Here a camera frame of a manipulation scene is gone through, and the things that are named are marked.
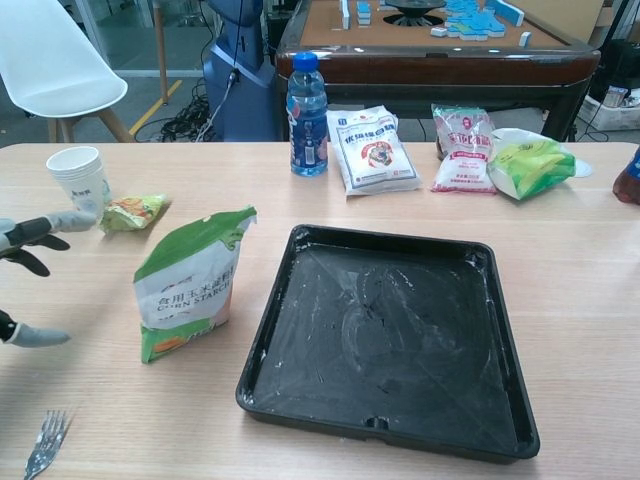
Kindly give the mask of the white bag pink print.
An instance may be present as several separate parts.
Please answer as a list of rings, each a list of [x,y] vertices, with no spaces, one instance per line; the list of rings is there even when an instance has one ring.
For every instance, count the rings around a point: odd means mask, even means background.
[[[432,105],[442,160],[433,192],[497,192],[487,173],[494,124],[478,107]]]

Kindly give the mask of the white sugar bag blue print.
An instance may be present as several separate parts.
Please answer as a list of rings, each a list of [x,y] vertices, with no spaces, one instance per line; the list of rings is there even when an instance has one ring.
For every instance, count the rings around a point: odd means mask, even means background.
[[[398,119],[386,107],[331,110],[327,122],[348,196],[412,191],[422,186],[399,139]]]

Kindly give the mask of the small green snack packet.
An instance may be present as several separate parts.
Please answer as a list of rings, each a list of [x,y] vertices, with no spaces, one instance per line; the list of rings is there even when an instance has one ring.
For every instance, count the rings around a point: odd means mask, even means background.
[[[164,194],[129,196],[111,201],[99,224],[105,233],[144,230],[170,205]]]

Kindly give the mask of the white paper cup stack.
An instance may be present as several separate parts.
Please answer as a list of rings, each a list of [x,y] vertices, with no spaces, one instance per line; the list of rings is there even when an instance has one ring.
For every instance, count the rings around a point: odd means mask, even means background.
[[[78,210],[102,217],[111,201],[111,188],[97,148],[61,150],[46,161],[46,168]]]

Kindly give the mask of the blue drink bottle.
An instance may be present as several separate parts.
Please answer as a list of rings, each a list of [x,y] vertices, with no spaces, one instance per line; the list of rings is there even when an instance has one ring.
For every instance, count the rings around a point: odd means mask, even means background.
[[[319,59],[310,51],[297,53],[288,79],[286,111],[291,147],[291,171],[318,176],[328,165],[328,100]]]

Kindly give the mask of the white chair wooden legs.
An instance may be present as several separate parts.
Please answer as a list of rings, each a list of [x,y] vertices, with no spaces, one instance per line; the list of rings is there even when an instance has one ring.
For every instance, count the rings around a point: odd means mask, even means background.
[[[90,116],[133,141],[112,110],[128,84],[58,0],[0,0],[0,77],[14,105],[47,120],[52,143],[72,143],[74,125]]]

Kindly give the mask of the green corn starch bag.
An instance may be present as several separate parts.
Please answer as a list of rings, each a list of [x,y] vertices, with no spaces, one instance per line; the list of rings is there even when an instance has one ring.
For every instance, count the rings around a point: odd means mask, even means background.
[[[149,364],[230,317],[241,241],[257,211],[212,214],[167,234],[133,278],[141,362]]]

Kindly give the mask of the blue mahjong tile pile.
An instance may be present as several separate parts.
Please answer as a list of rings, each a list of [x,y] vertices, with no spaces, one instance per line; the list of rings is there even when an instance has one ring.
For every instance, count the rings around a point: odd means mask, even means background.
[[[523,24],[525,13],[506,0],[446,0],[446,36],[464,41],[486,41],[506,34],[506,23]]]

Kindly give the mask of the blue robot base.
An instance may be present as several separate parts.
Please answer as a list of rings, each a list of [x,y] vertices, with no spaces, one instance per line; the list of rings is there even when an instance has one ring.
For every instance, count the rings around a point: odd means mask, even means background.
[[[204,62],[208,130],[224,142],[282,139],[276,70],[266,57],[263,0],[206,0],[222,20]]]

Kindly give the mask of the dark tea bottle blue cap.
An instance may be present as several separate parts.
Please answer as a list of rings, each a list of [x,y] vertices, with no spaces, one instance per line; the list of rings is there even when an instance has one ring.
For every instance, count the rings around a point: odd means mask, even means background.
[[[616,178],[613,193],[623,203],[640,205],[640,145]]]

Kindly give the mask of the brown mahjong table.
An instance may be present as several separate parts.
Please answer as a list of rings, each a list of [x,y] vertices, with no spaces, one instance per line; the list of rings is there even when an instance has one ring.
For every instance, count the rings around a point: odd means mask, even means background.
[[[280,92],[294,55],[312,51],[332,104],[384,105],[400,118],[425,118],[433,103],[539,108],[548,113],[543,134],[563,140],[600,61],[597,49],[533,16],[504,37],[464,41],[390,25],[386,15],[374,10],[371,25],[345,30],[339,0],[300,0],[275,53]],[[525,31],[531,38],[522,48]]]

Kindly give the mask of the black baking tray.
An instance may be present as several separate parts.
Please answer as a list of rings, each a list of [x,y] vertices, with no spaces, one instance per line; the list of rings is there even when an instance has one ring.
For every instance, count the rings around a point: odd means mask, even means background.
[[[492,463],[540,438],[493,250],[292,229],[236,388],[278,425]]]

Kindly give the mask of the black mahjong table dome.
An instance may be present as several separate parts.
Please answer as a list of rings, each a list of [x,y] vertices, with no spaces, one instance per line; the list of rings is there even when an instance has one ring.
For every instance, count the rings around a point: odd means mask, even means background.
[[[399,11],[398,14],[383,18],[390,25],[433,27],[444,23],[442,18],[429,15],[429,12],[445,7],[446,0],[385,0],[385,2],[388,6]]]

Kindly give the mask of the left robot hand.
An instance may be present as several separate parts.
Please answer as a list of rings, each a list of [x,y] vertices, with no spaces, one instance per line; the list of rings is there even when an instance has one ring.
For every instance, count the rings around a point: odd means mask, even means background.
[[[96,222],[95,214],[80,210],[49,213],[22,222],[0,219],[0,260],[22,265],[36,276],[48,277],[49,269],[26,247],[41,246],[53,251],[67,251],[70,245],[56,234],[87,231]],[[62,345],[70,339],[64,331],[31,327],[14,320],[0,309],[0,342],[3,344],[45,348]]]

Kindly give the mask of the green and white bag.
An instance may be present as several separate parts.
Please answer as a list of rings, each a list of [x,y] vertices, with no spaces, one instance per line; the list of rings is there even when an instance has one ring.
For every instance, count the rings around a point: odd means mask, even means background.
[[[517,128],[491,133],[487,165],[494,186],[515,200],[535,196],[576,174],[576,158],[561,143]]]

